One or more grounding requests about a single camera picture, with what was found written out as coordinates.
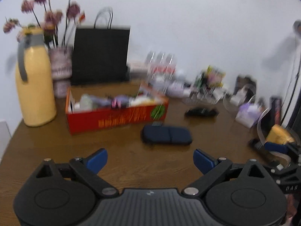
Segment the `person's right hand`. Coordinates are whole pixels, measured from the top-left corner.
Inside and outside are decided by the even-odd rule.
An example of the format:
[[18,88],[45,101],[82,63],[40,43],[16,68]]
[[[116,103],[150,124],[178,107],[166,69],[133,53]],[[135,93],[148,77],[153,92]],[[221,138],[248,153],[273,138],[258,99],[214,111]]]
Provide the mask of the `person's right hand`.
[[287,213],[286,213],[286,221],[284,225],[291,225],[291,221],[297,213],[297,209],[294,205],[295,204],[294,195],[287,194],[286,199],[287,199]]

